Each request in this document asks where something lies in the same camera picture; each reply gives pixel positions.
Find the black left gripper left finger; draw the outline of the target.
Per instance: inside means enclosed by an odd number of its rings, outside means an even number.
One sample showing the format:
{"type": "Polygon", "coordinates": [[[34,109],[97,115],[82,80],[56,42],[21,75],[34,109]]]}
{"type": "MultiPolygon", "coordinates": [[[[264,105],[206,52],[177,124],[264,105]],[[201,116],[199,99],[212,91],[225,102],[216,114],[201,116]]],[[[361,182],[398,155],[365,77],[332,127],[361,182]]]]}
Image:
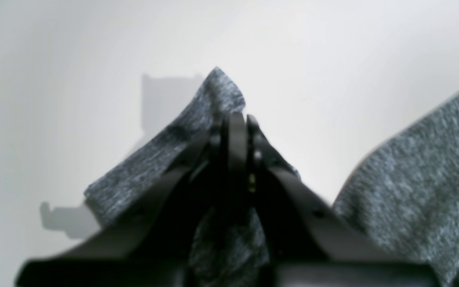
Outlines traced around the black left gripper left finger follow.
{"type": "Polygon", "coordinates": [[[196,138],[118,218],[58,256],[24,264],[17,287],[200,287],[189,264],[198,224],[223,220],[247,188],[248,129],[229,113],[196,138]]]}

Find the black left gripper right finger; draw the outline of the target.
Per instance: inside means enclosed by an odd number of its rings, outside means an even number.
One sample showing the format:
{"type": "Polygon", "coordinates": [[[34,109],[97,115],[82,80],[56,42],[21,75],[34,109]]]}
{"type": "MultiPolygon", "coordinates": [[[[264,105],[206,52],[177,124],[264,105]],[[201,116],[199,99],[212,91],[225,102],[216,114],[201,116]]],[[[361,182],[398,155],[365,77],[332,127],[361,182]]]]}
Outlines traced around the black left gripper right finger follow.
{"type": "Polygon", "coordinates": [[[381,250],[306,187],[247,116],[254,206],[269,263],[259,287],[439,287],[433,269],[381,250]]]}

